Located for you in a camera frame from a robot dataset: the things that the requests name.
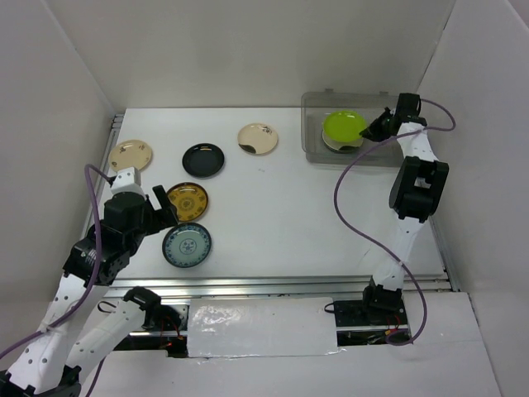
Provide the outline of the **lime green plate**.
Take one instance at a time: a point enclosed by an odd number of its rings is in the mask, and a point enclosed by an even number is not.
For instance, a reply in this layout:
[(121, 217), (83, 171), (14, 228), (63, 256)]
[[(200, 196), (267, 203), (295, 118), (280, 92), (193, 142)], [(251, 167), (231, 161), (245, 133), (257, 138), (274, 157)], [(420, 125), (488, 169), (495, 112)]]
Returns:
[(342, 110), (329, 114), (323, 124), (324, 136), (338, 143), (357, 142), (367, 128), (365, 119), (357, 112)]

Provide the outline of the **cream plate with green patch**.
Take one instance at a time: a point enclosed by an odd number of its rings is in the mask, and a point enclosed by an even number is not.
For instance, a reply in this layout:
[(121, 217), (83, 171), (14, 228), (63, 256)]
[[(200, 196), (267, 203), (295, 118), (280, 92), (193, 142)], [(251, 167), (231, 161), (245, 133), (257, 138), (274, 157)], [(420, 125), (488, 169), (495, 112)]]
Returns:
[(364, 143), (363, 138), (354, 141), (342, 142), (332, 139), (325, 131), (322, 131), (322, 141), (327, 149), (334, 153), (352, 153), (360, 149)]

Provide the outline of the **blue floral plate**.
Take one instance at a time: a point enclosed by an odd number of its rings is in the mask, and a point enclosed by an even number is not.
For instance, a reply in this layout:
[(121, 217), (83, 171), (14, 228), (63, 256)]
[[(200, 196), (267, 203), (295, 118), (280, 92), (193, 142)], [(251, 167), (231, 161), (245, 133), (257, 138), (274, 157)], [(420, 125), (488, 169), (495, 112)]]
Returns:
[(200, 265), (209, 256), (212, 237), (209, 231), (195, 222), (171, 228), (164, 236), (162, 254), (172, 266), (188, 269)]

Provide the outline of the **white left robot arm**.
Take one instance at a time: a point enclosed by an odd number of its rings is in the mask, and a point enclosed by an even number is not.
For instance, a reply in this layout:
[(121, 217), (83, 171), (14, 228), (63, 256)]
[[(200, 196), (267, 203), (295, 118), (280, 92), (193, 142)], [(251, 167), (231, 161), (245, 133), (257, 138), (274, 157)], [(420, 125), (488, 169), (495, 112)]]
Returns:
[(78, 396), (86, 376), (129, 332), (181, 324), (178, 312), (163, 305), (159, 295), (136, 286), (97, 327), (79, 336), (143, 239), (177, 225), (176, 208), (165, 189), (158, 185), (153, 192), (158, 209), (146, 196), (114, 194), (104, 204), (102, 220), (73, 245), (41, 325), (21, 341), (23, 353), (1, 373), (3, 396)]

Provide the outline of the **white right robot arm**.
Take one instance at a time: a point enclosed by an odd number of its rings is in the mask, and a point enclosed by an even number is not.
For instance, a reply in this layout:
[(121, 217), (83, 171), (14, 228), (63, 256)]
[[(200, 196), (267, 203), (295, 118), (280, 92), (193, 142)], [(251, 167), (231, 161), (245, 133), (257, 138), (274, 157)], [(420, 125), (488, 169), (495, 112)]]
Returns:
[(397, 218), (396, 232), (385, 248), (390, 258), (377, 267), (360, 303), (360, 315), (367, 323), (380, 323), (388, 313), (399, 309), (405, 263), (417, 234), (438, 208), (449, 174), (448, 164), (438, 160), (431, 148), (421, 108), (419, 95), (401, 93), (396, 108), (385, 108), (362, 132), (362, 137), (376, 142), (395, 137), (403, 153), (388, 198)]

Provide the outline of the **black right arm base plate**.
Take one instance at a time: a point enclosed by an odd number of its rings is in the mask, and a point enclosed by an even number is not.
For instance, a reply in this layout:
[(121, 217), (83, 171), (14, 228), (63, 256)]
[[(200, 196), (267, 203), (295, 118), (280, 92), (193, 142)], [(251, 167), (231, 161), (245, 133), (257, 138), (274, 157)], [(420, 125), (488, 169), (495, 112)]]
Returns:
[(333, 314), (336, 326), (351, 327), (390, 327), (407, 324), (407, 315), (403, 304), (395, 312), (380, 309), (367, 309), (361, 300), (335, 300), (323, 308), (326, 313)]

